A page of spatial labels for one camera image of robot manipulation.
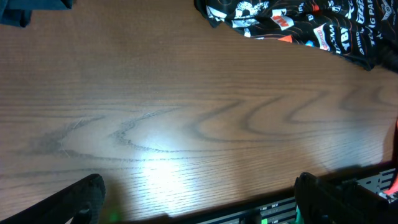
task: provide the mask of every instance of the wooden desk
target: wooden desk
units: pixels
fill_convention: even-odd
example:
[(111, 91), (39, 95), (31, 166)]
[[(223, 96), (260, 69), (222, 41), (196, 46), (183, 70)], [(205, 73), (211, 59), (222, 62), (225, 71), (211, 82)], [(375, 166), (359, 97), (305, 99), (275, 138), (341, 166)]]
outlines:
[(398, 75), (212, 29), (192, 1), (78, 1), (0, 43), (0, 219), (91, 173), (106, 223), (391, 159)]

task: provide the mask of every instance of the dark teal cloth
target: dark teal cloth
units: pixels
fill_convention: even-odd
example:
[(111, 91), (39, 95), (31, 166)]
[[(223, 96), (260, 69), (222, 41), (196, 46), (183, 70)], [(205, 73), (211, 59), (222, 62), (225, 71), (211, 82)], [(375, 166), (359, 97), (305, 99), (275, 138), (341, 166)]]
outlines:
[(71, 9), (73, 0), (0, 0), (0, 24), (25, 27), (33, 10)]

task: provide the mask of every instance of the red logo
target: red logo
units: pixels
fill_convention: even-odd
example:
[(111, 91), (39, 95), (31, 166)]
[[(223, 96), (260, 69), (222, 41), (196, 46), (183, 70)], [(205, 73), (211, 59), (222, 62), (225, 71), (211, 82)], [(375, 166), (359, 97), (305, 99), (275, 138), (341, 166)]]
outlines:
[(321, 48), (322, 50), (330, 50), (330, 47), (328, 45), (328, 43), (326, 42), (326, 38), (325, 38), (325, 32), (323, 31), (323, 26), (325, 24), (322, 24), (321, 26), (315, 28), (313, 30), (313, 32), (315, 33), (318, 42), (319, 42), (319, 48)]
[(312, 4), (312, 11), (313, 11), (313, 12), (319, 11), (319, 6), (316, 5), (316, 4)]
[(289, 26), (289, 23), (282, 16), (272, 16), (272, 20), (278, 23), (281, 27)]
[(287, 35), (285, 37), (279, 38), (278, 40), (286, 41), (286, 42), (289, 42), (289, 43), (293, 43), (293, 37), (291, 35)]

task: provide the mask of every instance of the desk surface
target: desk surface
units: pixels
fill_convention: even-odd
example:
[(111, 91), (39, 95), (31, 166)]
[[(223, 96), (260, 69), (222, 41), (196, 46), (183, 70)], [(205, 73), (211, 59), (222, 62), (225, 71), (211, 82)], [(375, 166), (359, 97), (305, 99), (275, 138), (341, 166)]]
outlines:
[(91, 173), (103, 220), (132, 220), (392, 156), (398, 75), (212, 29), (192, 1), (78, 1), (0, 44), (0, 219)]

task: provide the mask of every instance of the black graphic t-shirt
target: black graphic t-shirt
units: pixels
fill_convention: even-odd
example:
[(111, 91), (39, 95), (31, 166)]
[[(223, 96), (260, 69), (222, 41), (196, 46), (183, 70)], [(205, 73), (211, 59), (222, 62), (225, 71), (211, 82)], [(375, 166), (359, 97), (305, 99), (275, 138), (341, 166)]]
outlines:
[(213, 27), (317, 47), (398, 72), (398, 0), (195, 0)]

